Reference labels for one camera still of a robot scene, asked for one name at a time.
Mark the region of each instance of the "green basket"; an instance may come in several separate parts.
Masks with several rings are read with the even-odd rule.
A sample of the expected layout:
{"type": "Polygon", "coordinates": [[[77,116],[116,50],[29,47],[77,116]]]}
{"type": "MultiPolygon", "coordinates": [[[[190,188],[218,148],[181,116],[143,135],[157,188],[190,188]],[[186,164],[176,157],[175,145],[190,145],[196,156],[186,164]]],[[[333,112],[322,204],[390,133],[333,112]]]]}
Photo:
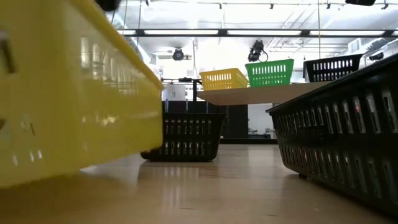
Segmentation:
{"type": "Polygon", "coordinates": [[[246,64],[250,87],[290,84],[293,59],[246,64]]]}

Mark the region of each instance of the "fluorescent light fixture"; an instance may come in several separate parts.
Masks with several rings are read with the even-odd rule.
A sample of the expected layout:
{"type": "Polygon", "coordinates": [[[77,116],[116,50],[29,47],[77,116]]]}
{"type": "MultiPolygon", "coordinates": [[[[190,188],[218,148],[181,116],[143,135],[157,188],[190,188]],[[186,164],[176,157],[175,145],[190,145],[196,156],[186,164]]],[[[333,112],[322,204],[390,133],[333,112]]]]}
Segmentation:
{"type": "Polygon", "coordinates": [[[135,30],[118,30],[119,34],[121,35],[135,35],[135,30]]]}
{"type": "MultiPolygon", "coordinates": [[[[383,35],[383,30],[321,30],[321,35],[383,35]]],[[[311,31],[310,35],[319,35],[319,31],[311,31]]]]}
{"type": "Polygon", "coordinates": [[[301,30],[229,30],[228,35],[300,35],[301,30]]]}
{"type": "Polygon", "coordinates": [[[216,35],[218,30],[145,30],[144,33],[148,35],[216,35]]]}

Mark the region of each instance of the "shelf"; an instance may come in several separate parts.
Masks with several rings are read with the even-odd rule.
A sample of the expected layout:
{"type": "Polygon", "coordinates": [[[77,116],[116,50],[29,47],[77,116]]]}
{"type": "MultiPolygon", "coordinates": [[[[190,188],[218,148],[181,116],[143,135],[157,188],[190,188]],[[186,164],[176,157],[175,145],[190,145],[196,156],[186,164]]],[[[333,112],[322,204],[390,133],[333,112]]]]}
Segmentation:
{"type": "Polygon", "coordinates": [[[328,83],[330,82],[199,91],[198,97],[219,106],[283,103],[328,83]]]}

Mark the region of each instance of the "white ceiling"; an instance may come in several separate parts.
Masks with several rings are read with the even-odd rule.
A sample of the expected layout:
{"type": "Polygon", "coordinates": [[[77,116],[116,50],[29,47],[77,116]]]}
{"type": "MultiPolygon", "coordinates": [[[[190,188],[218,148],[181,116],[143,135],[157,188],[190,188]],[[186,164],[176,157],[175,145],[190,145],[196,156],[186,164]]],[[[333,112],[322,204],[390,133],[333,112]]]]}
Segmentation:
{"type": "MultiPolygon", "coordinates": [[[[384,1],[376,1],[371,7],[353,6],[344,0],[321,0],[320,24],[318,25],[318,1],[279,0],[274,8],[269,4],[253,4],[269,1],[250,0],[151,0],[149,6],[142,0],[123,1],[116,12],[125,22],[127,29],[396,29],[398,28],[398,0],[387,0],[389,7],[381,9],[384,1]]],[[[199,37],[197,38],[196,65],[199,71],[230,67],[244,69],[249,48],[257,38],[252,37],[199,37]]],[[[354,39],[328,38],[262,38],[269,60],[294,58],[296,68],[302,67],[302,60],[332,57],[347,50],[347,44],[354,39]]],[[[181,47],[185,54],[193,54],[191,37],[141,37],[139,45],[148,54],[164,55],[167,51],[181,47]]],[[[177,66],[178,62],[163,63],[177,66]]],[[[193,61],[184,62],[185,66],[193,61]]]]}

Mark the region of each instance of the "wall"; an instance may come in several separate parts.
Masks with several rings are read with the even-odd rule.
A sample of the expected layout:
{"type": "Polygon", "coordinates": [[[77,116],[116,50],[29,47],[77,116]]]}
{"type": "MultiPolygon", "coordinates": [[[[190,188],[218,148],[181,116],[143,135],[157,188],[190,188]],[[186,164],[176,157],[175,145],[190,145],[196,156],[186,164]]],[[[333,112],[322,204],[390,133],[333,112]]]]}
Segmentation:
{"type": "Polygon", "coordinates": [[[258,134],[265,134],[266,128],[274,129],[272,118],[266,110],[272,107],[272,103],[248,105],[249,128],[257,130],[258,134]]]}

